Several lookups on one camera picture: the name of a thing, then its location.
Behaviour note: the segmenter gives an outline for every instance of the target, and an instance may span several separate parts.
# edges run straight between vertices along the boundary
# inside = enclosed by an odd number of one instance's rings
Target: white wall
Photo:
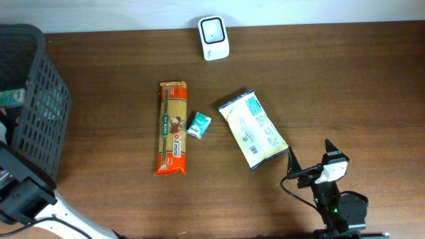
[[[220,15],[228,27],[425,19],[425,0],[0,0],[0,23],[45,33],[196,28]]]

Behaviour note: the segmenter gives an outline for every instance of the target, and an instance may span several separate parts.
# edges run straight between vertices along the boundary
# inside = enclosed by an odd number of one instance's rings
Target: barcode
[[[252,154],[258,153],[257,148],[255,146],[250,147]]]

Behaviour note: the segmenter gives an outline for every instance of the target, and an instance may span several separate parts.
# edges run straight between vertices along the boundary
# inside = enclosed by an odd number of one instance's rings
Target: white packet
[[[284,138],[250,90],[218,108],[230,126],[251,170],[288,150]]]

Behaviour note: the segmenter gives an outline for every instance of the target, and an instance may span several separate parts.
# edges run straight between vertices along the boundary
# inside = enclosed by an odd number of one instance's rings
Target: spaghetti package
[[[288,144],[267,117],[254,90],[250,90],[218,108],[230,126],[250,168],[288,150]]]
[[[158,171],[155,175],[185,172],[186,82],[162,82],[159,120]]]

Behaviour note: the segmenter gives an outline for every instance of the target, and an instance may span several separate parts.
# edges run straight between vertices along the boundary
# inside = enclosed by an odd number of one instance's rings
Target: blue label
[[[255,98],[255,96],[252,96],[251,98],[247,99],[246,105],[250,109],[252,116],[256,116],[259,113],[263,112],[263,109],[261,108],[261,105]]]

